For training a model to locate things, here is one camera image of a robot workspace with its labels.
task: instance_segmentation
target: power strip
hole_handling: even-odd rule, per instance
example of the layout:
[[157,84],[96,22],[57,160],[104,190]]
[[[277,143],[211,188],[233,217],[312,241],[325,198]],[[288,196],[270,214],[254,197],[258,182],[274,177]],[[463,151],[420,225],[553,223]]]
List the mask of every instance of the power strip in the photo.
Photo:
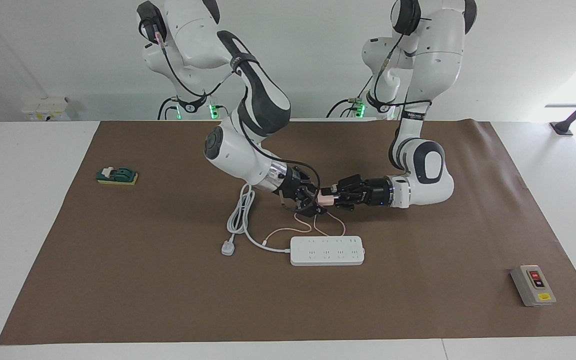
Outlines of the power strip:
[[359,236],[295,236],[290,239],[290,263],[296,267],[361,265],[364,246]]

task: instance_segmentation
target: electrical outlet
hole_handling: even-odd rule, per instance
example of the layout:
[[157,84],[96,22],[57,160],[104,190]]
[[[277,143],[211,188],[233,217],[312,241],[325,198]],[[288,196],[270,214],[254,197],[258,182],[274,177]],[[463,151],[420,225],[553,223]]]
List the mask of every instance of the electrical outlet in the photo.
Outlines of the electrical outlet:
[[30,121],[70,121],[76,116],[68,100],[59,96],[25,98],[21,112]]
[[364,253],[359,236],[295,236],[290,240],[290,263],[296,267],[361,265]]

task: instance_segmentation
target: pink cable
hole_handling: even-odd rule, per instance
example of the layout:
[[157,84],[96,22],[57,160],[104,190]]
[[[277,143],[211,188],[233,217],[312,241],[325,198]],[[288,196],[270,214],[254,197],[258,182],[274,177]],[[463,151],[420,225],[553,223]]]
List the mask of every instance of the pink cable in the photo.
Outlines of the pink cable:
[[[336,221],[339,222],[339,224],[341,224],[341,226],[343,227],[343,232],[340,235],[341,237],[343,237],[343,235],[346,235],[346,224],[341,221],[340,218],[336,217],[335,215],[331,214],[330,211],[327,212],[328,215],[330,215],[330,217],[332,219],[335,219]],[[302,233],[302,234],[307,234],[310,233],[311,231],[313,231],[313,227],[315,228],[316,231],[318,231],[320,234],[329,237],[330,235],[328,235],[326,232],[323,232],[322,230],[319,230],[317,228],[317,215],[315,215],[315,218],[312,221],[312,226],[311,224],[305,222],[305,221],[301,221],[299,218],[297,218],[297,212],[295,212],[295,214],[292,216],[297,223],[306,225],[308,227],[308,230],[299,230],[298,228],[292,228],[292,227],[282,227],[282,228],[277,228],[277,230],[272,231],[270,234],[268,234],[268,236],[265,237],[265,240],[263,240],[263,242],[261,243],[261,245],[266,246],[266,244],[268,243],[268,239],[270,239],[270,237],[272,237],[272,235],[274,235],[275,233],[278,233],[280,231],[286,231],[286,230],[290,230],[290,231],[296,231],[297,233]]]
[[278,233],[280,231],[290,230],[290,231],[296,231],[298,233],[303,233],[303,234],[307,234],[307,233],[310,233],[311,231],[313,231],[313,227],[309,223],[301,221],[300,219],[297,218],[297,212],[295,212],[293,217],[297,221],[297,223],[301,223],[301,224],[306,225],[308,227],[308,230],[299,230],[298,228],[292,228],[292,227],[277,228],[277,230],[272,231],[270,234],[268,234],[268,236],[265,237],[265,240],[263,240],[263,243],[261,243],[261,245],[266,246],[266,243],[268,243],[268,239],[270,239],[270,237],[273,234]]
[[[330,217],[331,217],[332,219],[335,219],[336,221],[339,222],[339,224],[341,224],[341,226],[343,227],[343,232],[342,232],[342,234],[341,234],[340,236],[343,237],[343,235],[346,234],[346,224],[345,224],[343,221],[341,221],[341,219],[339,219],[339,218],[336,217],[335,215],[331,214],[330,211],[327,212],[327,214],[330,215]],[[326,236],[326,237],[329,237],[329,236],[330,236],[330,235],[328,235],[326,232],[323,232],[322,230],[319,230],[319,229],[317,228],[317,215],[315,215],[315,218],[314,218],[313,221],[312,221],[312,226],[313,226],[313,227],[315,228],[315,230],[318,231],[320,234],[322,234],[322,235],[324,235],[324,236]]]

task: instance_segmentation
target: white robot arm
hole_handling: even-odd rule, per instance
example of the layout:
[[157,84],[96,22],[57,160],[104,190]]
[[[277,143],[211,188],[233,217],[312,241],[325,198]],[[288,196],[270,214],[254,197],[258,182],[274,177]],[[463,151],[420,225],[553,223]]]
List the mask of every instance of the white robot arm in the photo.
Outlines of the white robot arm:
[[[146,64],[174,84],[187,111],[196,111],[217,89],[206,93],[195,69],[230,64],[246,85],[237,109],[206,137],[206,159],[231,176],[281,196],[282,205],[283,198],[294,200],[297,207],[292,210],[299,214],[325,212],[315,201],[319,185],[314,186],[306,173],[287,162],[308,165],[282,160],[261,147],[263,139],[288,125],[290,101],[244,43],[218,29],[220,12],[215,0],[165,0],[162,11],[146,1],[137,14],[139,31],[151,42],[143,50]],[[197,100],[182,100],[191,97]]]
[[[353,175],[323,189],[322,203],[348,210],[354,205],[407,208],[441,203],[452,196],[453,177],[445,153],[435,141],[422,139],[421,128],[432,101],[457,80],[464,38],[477,15],[474,0],[396,0],[391,10],[393,37],[373,38],[362,49],[373,76],[366,101],[392,114],[402,105],[401,123],[388,150],[391,164],[403,175],[363,180]],[[405,101],[394,104],[400,87],[395,69],[413,69]]]

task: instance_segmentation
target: brown paper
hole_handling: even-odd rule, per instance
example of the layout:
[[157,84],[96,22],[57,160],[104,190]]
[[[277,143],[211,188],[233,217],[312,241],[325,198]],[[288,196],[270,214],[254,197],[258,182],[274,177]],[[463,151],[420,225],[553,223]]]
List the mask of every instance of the brown paper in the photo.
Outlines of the brown paper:
[[[365,248],[361,266],[340,267],[294,267],[244,235],[221,255],[243,182],[203,156],[215,124],[101,123],[0,344],[576,335],[576,271],[489,123],[425,123],[454,177],[448,201],[333,209]],[[313,165],[330,186],[396,174],[396,126],[291,123],[263,145]],[[108,166],[138,171],[136,185],[98,184]],[[317,224],[341,231],[327,216]],[[261,241],[286,226],[300,225],[258,191],[251,234]],[[541,267],[555,305],[522,305],[508,275],[520,264]]]

